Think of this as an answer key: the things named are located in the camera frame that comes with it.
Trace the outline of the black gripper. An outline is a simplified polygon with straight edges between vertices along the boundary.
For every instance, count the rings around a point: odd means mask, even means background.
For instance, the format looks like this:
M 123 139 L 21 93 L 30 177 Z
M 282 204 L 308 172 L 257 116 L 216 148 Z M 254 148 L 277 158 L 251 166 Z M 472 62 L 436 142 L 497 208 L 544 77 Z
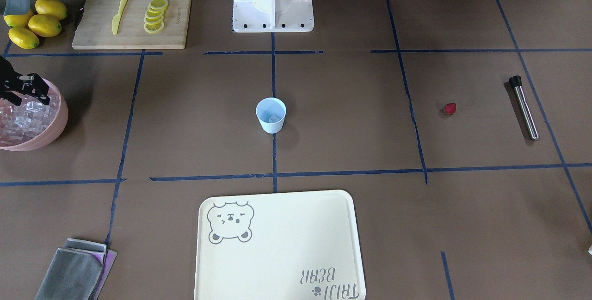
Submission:
M 22 98 L 18 94 L 34 96 L 43 105 L 49 105 L 49 86 L 42 78 L 33 78 L 14 71 L 12 64 L 0 57 L 0 98 L 15 106 L 21 106 Z

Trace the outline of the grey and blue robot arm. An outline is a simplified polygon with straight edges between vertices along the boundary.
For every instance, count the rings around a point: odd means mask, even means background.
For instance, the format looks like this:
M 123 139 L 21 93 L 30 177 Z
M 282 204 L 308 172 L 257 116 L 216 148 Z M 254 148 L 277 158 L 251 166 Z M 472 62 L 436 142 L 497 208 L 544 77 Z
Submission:
M 0 0 L 2 14 L 25 14 L 30 0 Z M 21 75 L 13 69 L 4 57 L 0 58 L 0 98 L 15 106 L 21 106 L 22 95 L 35 98 L 43 105 L 49 105 L 49 86 L 38 74 Z

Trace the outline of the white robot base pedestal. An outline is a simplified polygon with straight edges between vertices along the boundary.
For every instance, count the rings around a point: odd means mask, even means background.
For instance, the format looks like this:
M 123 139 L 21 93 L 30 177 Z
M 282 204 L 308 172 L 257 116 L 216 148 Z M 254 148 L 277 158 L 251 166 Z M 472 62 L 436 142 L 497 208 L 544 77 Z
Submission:
M 312 0 L 233 0 L 236 33 L 300 33 L 315 26 Z

